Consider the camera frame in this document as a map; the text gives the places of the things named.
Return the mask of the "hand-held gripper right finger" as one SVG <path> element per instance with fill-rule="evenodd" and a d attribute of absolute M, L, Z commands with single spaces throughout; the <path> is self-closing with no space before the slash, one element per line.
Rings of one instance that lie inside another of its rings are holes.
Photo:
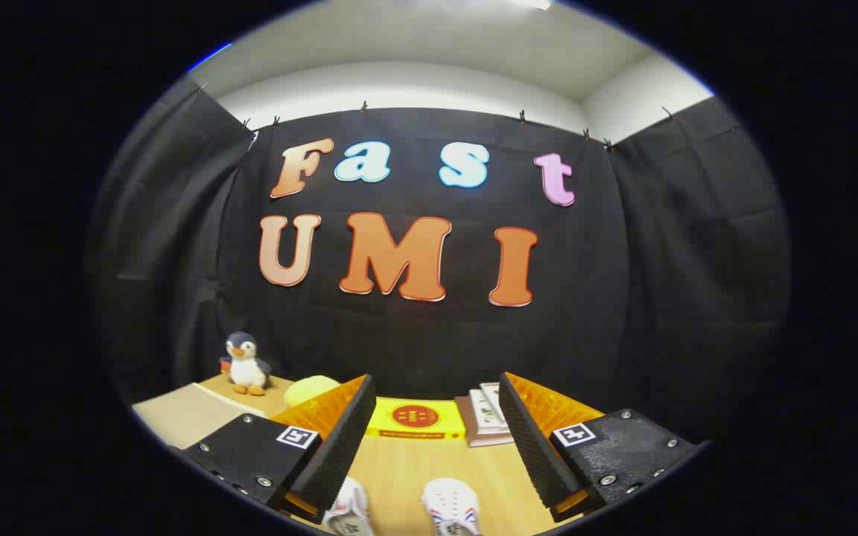
<path fill-rule="evenodd" d="M 498 404 L 555 522 L 626 501 L 700 455 L 700 444 L 632 408 L 603 413 L 524 377 L 498 377 Z"/>

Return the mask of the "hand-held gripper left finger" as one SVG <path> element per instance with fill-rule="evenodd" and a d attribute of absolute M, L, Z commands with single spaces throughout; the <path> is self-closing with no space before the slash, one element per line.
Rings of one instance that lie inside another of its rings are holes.
<path fill-rule="evenodd" d="M 244 413 L 182 449 L 239 495 L 319 522 L 336 501 L 377 404 L 370 374 L 265 418 Z"/>

